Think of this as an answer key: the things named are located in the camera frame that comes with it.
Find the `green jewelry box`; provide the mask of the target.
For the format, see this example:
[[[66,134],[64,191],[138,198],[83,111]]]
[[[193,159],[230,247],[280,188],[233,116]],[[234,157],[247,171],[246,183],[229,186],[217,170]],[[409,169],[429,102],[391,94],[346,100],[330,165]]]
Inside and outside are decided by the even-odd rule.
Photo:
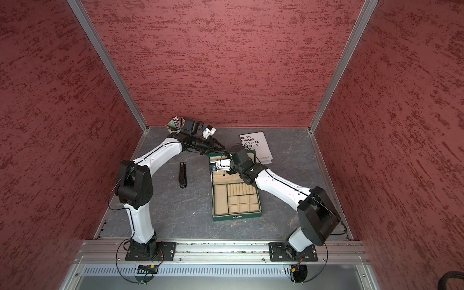
[[[209,161],[226,159],[217,152],[209,155]],[[261,201],[257,187],[247,185],[239,174],[227,171],[211,172],[212,216],[215,222],[262,216]]]

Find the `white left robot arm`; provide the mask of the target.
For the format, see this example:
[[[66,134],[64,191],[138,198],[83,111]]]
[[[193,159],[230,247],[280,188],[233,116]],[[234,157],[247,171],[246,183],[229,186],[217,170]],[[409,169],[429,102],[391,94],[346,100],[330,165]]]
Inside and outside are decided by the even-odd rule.
[[[149,204],[153,197],[153,175],[171,158],[192,149],[201,155],[225,149],[213,138],[216,129],[204,126],[197,134],[200,122],[186,120],[179,132],[169,134],[157,147],[133,161],[124,160],[118,169],[114,194],[127,211],[132,234],[129,250],[132,254],[152,260],[158,254],[156,232],[153,229]]]

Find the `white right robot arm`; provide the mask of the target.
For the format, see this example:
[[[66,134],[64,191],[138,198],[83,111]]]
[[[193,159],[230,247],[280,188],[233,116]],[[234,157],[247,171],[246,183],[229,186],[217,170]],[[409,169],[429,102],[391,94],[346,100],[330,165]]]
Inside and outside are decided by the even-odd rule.
[[[341,217],[328,193],[321,187],[299,186],[275,174],[261,163],[256,154],[240,143],[233,144],[210,162],[212,172],[224,170],[238,174],[247,185],[267,192],[289,205],[298,214],[300,227],[286,240],[288,255],[296,255],[308,247],[322,247],[332,234]]]

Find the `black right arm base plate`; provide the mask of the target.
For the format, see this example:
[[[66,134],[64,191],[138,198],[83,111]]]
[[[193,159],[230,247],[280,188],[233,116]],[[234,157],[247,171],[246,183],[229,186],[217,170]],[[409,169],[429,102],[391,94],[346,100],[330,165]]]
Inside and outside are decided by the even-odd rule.
[[[314,245],[298,252],[286,242],[270,242],[269,256],[272,262],[317,262],[318,256]]]

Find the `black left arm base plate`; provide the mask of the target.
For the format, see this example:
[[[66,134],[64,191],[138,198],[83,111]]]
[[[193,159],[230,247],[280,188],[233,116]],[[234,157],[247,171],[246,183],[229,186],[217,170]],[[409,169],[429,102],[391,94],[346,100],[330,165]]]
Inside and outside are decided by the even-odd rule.
[[[176,253],[176,246],[176,242],[150,242],[148,244],[140,244],[131,239],[125,261],[172,262]]]

